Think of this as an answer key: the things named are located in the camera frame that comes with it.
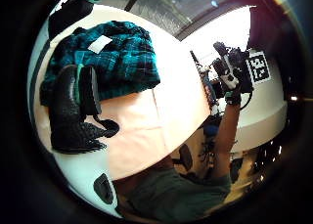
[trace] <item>person's arm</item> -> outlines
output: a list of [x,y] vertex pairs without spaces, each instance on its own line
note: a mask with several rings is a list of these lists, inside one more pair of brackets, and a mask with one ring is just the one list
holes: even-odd
[[226,106],[215,137],[212,178],[224,176],[230,171],[230,152],[235,142],[240,107],[240,104]]

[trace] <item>table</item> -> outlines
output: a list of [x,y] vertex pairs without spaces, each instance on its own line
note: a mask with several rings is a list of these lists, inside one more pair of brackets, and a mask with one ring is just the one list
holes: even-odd
[[[151,33],[160,76],[160,84],[154,89],[101,102],[99,118],[112,119],[120,126],[113,137],[99,139],[108,145],[103,151],[108,160],[108,168],[104,169],[109,170],[111,179],[115,180],[135,174],[171,154],[210,115],[210,110],[188,47],[140,17],[117,8],[95,5],[89,16],[50,42],[35,83],[33,111],[38,137],[57,161],[58,157],[66,156],[51,150],[49,115],[39,103],[39,86],[47,64],[59,42],[77,27],[90,28],[109,21],[134,22]],[[86,121],[101,127],[92,116]]]

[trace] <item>plaid shirt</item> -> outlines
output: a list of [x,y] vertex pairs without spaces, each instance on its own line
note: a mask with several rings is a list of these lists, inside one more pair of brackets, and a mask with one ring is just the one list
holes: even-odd
[[[96,54],[89,45],[101,35],[112,39]],[[54,82],[67,65],[92,65],[97,73],[100,100],[154,88],[160,83],[156,54],[149,33],[133,22],[77,28],[57,46],[40,86],[40,101],[49,106]]]

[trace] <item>apriltag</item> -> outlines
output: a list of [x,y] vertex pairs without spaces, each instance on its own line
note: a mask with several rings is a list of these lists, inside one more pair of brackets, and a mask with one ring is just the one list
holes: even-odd
[[112,39],[101,35],[98,37],[97,40],[95,40],[93,43],[91,43],[88,47],[88,50],[91,50],[93,52],[95,52],[96,54],[99,54],[102,49],[108,45],[110,42],[112,42]]
[[262,51],[250,54],[246,64],[253,86],[271,79],[270,69]]

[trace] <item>camera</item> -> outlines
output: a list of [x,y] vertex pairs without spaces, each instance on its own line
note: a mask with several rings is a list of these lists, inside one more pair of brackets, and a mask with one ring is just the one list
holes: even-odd
[[215,59],[212,65],[223,80],[222,85],[226,85],[226,89],[235,89],[241,83],[241,93],[251,93],[253,86],[246,65],[249,51],[242,52],[240,48],[226,47],[222,42],[215,42],[213,47],[220,58]]

